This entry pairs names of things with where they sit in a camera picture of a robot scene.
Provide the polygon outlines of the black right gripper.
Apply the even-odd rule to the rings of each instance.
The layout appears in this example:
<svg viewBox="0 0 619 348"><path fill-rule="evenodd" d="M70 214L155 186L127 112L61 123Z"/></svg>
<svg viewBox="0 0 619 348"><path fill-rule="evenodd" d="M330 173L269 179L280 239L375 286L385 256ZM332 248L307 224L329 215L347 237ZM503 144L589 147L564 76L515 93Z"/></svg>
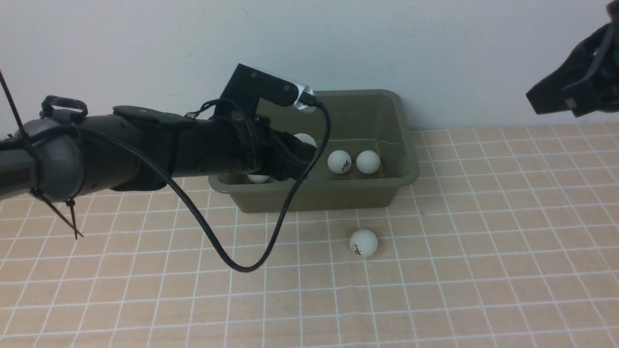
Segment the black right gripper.
<svg viewBox="0 0 619 348"><path fill-rule="evenodd" d="M571 51L526 97L538 115L571 112L581 117L619 110L619 7L606 6L610 22Z"/></svg>

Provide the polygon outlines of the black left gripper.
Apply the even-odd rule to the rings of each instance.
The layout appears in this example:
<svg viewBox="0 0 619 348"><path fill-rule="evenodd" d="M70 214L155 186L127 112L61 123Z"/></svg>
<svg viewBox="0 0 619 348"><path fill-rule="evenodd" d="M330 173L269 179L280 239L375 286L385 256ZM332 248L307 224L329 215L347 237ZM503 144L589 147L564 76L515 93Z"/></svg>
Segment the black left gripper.
<svg viewBox="0 0 619 348"><path fill-rule="evenodd" d="M248 125L239 114L232 116L235 130L239 132L241 160L236 160L232 174L266 175L278 181L300 180L318 150L316 145L305 143L289 132L275 130L266 116L251 118L256 131L250 137Z"/></svg>

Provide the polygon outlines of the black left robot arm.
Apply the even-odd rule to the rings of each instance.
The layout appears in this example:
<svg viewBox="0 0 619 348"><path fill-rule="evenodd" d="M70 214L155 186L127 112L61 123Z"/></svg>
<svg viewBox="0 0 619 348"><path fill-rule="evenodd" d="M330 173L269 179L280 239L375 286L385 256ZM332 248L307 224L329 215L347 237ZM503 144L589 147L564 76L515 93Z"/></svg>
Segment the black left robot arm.
<svg viewBox="0 0 619 348"><path fill-rule="evenodd" d="M157 191L171 178L260 174L298 180L316 146L274 130L270 119L228 99L181 116L115 106L88 116L84 102L48 96L38 119L1 141L1 198L27 192L59 203L94 192Z"/></svg>

